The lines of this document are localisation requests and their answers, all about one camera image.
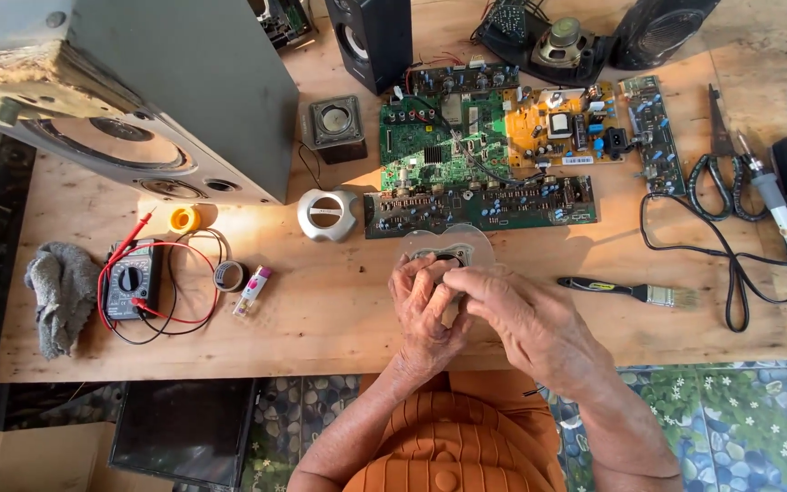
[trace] plywood table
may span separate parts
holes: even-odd
[[[612,32],[627,3],[548,2],[552,18],[580,17],[599,32]],[[484,0],[415,1],[415,58],[441,51],[462,58],[484,54],[465,43]],[[378,188],[380,99],[344,72],[329,21],[308,45],[281,57],[304,101],[357,94],[370,149],[368,159],[327,166],[326,187],[345,184],[357,192]],[[772,0],[726,0],[675,59],[654,71],[662,82],[680,157],[694,163],[709,149],[706,85],[721,89],[730,128],[742,128],[762,148],[787,132],[787,4]],[[628,74],[605,72],[605,80]],[[542,87],[522,75],[525,84]],[[367,241],[362,231],[341,244],[309,241],[296,222],[295,202],[313,181],[296,157],[286,207],[205,207],[213,228],[226,237],[231,256],[248,265],[268,265],[275,274],[263,291],[256,314],[235,318],[237,294],[223,296],[212,322],[186,336],[161,337],[133,347],[92,319],[71,357],[45,361],[33,326],[34,294],[22,283],[27,262],[45,241],[71,241],[102,259],[109,244],[126,234],[137,216],[159,206],[145,236],[173,238],[164,227],[170,205],[139,195],[83,167],[39,152],[26,205],[0,346],[0,382],[57,382],[164,378],[211,378],[272,374],[344,374],[382,369],[399,347],[400,332],[386,287],[398,240]],[[648,251],[639,236],[639,200],[644,182],[633,178],[639,156],[623,164],[575,166],[569,173],[591,175],[601,221],[574,227],[522,229],[488,234],[497,260],[536,280],[582,274],[619,283],[678,285],[698,289],[702,308],[692,313],[649,307],[614,296],[576,293],[575,302],[596,337],[617,364],[677,364],[787,358],[787,307],[751,297],[752,324],[744,334],[723,324],[727,262],[689,252]],[[703,183],[705,203],[715,192]],[[652,203],[651,234],[663,243],[718,247],[712,232],[674,203]],[[782,257],[782,241],[771,221],[755,225],[738,219],[719,227],[736,251]],[[194,245],[216,251],[211,240]],[[184,288],[182,316],[201,316],[210,302],[207,268],[182,251],[177,279]],[[787,269],[749,263],[749,274],[770,295],[787,295]],[[153,334],[128,324],[127,336]],[[477,326],[470,345],[453,369],[507,366],[501,342],[487,326]]]

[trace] speaker cabinet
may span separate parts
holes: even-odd
[[[283,203],[297,99],[245,0],[0,0],[0,131],[159,199]]]
[[[345,70],[373,94],[413,62],[409,0],[325,0]]]
[[[609,64],[621,70],[660,67],[691,39],[720,0],[638,0],[615,31]]]

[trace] black electrical tape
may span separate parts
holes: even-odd
[[[231,268],[236,268],[238,270],[239,279],[236,281],[235,285],[226,286],[224,285],[224,274]],[[247,267],[245,265],[234,260],[226,260],[214,269],[214,286],[221,292],[240,291],[245,288],[245,284],[247,283],[246,272]]]

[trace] audio amplifier board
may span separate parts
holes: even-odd
[[[409,72],[410,94],[421,96],[460,94],[517,87],[518,68],[508,63],[485,63],[474,57],[468,65],[416,68]]]
[[[526,90],[529,87],[520,96],[517,88],[503,91],[510,166],[624,162],[603,149],[606,128],[618,128],[611,82],[597,82],[588,89],[538,88],[524,95]],[[561,121],[566,128],[558,128]]]
[[[627,101],[630,124],[635,136],[650,138],[640,143],[643,176],[649,193],[685,195],[685,179],[676,144],[672,139],[670,118],[661,96],[658,77],[642,75],[621,81],[621,91]]]
[[[442,234],[467,223],[482,231],[525,229],[597,222],[591,178],[546,176],[542,184],[397,198],[394,193],[363,195],[366,239],[402,237],[414,230]]]
[[[500,91],[426,99],[461,132],[470,154],[497,175],[509,175]],[[433,185],[448,189],[471,182],[487,185],[486,174],[470,166],[451,134],[436,124],[435,118],[438,115],[432,117],[426,106],[409,98],[381,107],[381,191],[416,187],[431,190]]]

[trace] silver speaker cabinet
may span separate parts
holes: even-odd
[[[158,198],[283,203],[297,99],[245,0],[0,0],[0,131]]]

